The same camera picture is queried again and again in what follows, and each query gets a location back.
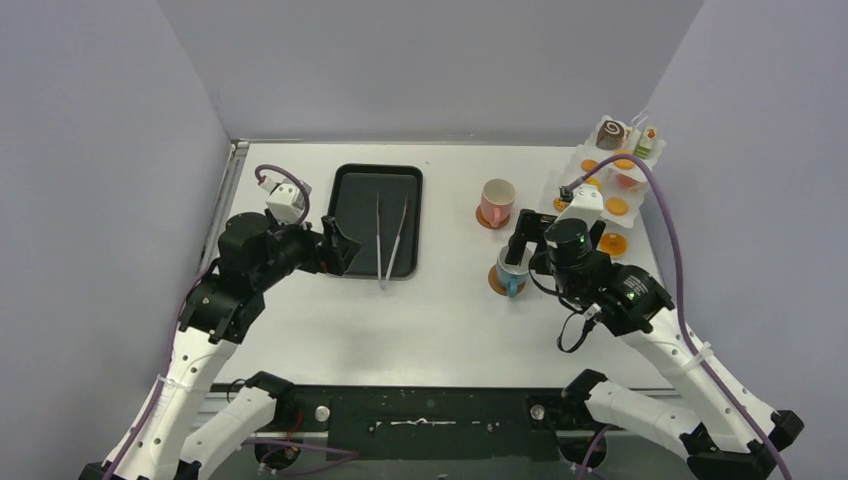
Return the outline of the plain orange round cookie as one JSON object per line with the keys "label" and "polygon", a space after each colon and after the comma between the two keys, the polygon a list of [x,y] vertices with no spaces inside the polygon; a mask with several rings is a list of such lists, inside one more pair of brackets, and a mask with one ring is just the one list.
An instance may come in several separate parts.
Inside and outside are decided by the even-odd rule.
{"label": "plain orange round cookie", "polygon": [[620,197],[610,197],[605,203],[606,210],[614,216],[623,216],[630,210],[630,206],[626,200]]}

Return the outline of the orange macaron sandwich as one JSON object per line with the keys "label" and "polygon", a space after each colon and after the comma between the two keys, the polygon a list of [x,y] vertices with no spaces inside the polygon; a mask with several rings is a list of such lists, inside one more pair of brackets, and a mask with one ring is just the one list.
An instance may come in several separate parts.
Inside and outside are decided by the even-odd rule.
{"label": "orange macaron sandwich", "polygon": [[632,152],[626,149],[619,149],[614,152],[617,156],[617,159],[613,162],[613,164],[622,170],[630,170],[635,167],[634,162],[630,159]]}

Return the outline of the green layered cake slice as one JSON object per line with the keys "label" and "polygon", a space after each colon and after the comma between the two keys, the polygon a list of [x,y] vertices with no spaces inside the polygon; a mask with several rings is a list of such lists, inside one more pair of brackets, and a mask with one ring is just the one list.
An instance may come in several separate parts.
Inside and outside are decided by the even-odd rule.
{"label": "green layered cake slice", "polygon": [[646,126],[633,148],[633,155],[643,160],[648,159],[653,153],[657,138],[658,129],[652,125]]}

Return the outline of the small patterned orange cookie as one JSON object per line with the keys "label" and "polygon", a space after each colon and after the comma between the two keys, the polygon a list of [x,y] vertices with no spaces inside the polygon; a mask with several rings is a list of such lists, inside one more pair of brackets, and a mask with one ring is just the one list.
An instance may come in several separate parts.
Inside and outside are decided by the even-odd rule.
{"label": "small patterned orange cookie", "polygon": [[567,208],[568,205],[569,205],[568,202],[563,201],[560,198],[556,198],[556,199],[553,200],[553,206],[554,206],[554,208],[557,212],[563,212]]}

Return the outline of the yellow fruit tart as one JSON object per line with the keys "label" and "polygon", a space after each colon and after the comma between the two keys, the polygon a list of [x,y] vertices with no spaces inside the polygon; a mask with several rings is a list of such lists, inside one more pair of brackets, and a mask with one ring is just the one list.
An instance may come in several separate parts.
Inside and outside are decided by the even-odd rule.
{"label": "yellow fruit tart", "polygon": [[602,184],[601,184],[601,182],[600,182],[600,181],[598,181],[598,180],[597,180],[596,178],[594,178],[594,177],[590,177],[590,178],[586,179],[586,180],[585,180],[585,183],[586,183],[587,185],[592,185],[592,186],[594,186],[594,187],[595,187],[595,188],[596,188],[599,192],[601,192],[601,191],[602,191]]}

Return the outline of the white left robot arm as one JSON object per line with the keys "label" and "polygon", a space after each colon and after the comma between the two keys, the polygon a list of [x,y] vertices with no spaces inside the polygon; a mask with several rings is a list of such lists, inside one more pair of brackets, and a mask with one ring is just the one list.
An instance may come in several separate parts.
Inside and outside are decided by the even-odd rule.
{"label": "white left robot arm", "polygon": [[134,424],[83,479],[207,479],[255,431],[283,429],[295,419],[290,382],[266,372],[200,429],[195,418],[218,373],[265,308],[264,294],[300,270],[342,276],[361,249],[331,216],[321,232],[283,225],[270,212],[230,218],[218,257],[178,311],[171,352]]}

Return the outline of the pink strawberry cake slice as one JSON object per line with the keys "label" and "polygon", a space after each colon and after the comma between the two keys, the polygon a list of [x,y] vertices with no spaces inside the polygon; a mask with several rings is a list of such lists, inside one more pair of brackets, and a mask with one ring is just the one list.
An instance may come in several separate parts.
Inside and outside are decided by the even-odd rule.
{"label": "pink strawberry cake slice", "polygon": [[638,188],[641,183],[634,178],[625,175],[625,174],[617,174],[615,176],[615,182],[620,189],[632,190]]}

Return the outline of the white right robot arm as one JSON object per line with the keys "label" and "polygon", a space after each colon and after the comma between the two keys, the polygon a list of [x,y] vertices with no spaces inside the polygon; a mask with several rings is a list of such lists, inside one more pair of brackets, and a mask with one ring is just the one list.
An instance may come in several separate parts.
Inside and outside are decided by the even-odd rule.
{"label": "white right robot arm", "polygon": [[521,210],[508,260],[535,244],[531,275],[549,275],[543,291],[584,318],[582,336],[601,325],[637,351],[673,386],[675,407],[586,369],[564,390],[562,412],[577,427],[592,422],[635,433],[682,458],[698,479],[766,479],[788,472],[782,450],[804,424],[776,410],[731,375],[710,346],[680,322],[670,294],[647,271],[597,250],[603,226]]}

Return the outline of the small orange biscuit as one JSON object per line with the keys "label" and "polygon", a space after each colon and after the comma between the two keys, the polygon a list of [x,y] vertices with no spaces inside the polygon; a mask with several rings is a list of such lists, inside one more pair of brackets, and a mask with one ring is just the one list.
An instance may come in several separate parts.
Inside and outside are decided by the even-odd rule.
{"label": "small orange biscuit", "polygon": [[589,172],[589,171],[593,170],[596,167],[597,164],[598,164],[598,162],[595,161],[595,160],[585,159],[580,163],[580,167],[584,172]]}

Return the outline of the chocolate swirl roll cake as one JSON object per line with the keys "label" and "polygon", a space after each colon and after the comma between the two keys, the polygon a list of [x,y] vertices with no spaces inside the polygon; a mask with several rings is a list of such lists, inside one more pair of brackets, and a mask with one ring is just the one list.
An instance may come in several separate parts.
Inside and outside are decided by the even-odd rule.
{"label": "chocolate swirl roll cake", "polygon": [[629,129],[616,120],[604,120],[596,132],[595,146],[601,150],[614,151],[624,144]]}

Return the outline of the blue patterned ceramic cup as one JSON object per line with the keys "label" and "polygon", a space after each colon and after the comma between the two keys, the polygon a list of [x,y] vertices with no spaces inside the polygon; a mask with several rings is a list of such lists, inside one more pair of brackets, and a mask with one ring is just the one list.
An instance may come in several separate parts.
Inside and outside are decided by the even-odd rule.
{"label": "blue patterned ceramic cup", "polygon": [[494,265],[492,285],[497,293],[515,298],[523,290],[529,279],[529,262],[532,252],[525,248],[521,253],[519,262],[515,265],[507,262],[508,253],[508,246],[504,246],[500,250]]}

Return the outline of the pink ceramic cup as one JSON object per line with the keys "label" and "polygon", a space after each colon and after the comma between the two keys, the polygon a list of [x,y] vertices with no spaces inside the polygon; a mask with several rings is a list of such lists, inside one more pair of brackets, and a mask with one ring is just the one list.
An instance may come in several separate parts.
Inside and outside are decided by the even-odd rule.
{"label": "pink ceramic cup", "polygon": [[504,179],[491,179],[483,186],[480,203],[484,211],[491,211],[495,207],[504,208],[512,213],[516,199],[514,186]]}

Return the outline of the metal serving tongs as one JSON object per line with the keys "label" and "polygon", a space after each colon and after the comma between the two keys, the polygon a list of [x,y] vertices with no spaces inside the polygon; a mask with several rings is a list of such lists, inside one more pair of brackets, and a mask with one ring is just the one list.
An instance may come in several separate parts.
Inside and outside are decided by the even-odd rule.
{"label": "metal serving tongs", "polygon": [[378,285],[381,290],[386,290],[388,288],[388,283],[391,280],[391,275],[393,272],[395,260],[397,257],[397,253],[399,250],[399,245],[402,237],[402,233],[405,227],[405,221],[407,217],[407,211],[409,208],[409,197],[405,196],[402,214],[399,221],[399,226],[396,232],[395,240],[392,246],[391,255],[388,260],[387,268],[383,267],[383,255],[382,255],[382,232],[381,232],[381,198],[380,195],[376,197],[376,278],[378,281]]}

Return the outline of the black serving tray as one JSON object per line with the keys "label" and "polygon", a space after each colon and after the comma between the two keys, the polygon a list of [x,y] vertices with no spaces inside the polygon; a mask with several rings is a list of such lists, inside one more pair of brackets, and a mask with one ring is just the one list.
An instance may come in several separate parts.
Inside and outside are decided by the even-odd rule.
{"label": "black serving tray", "polygon": [[348,163],[340,166],[333,182],[327,214],[347,237],[359,242],[346,275],[376,278],[376,197],[381,198],[383,267],[387,268],[399,226],[405,196],[409,208],[391,280],[410,277],[418,264],[423,173],[408,165]]}

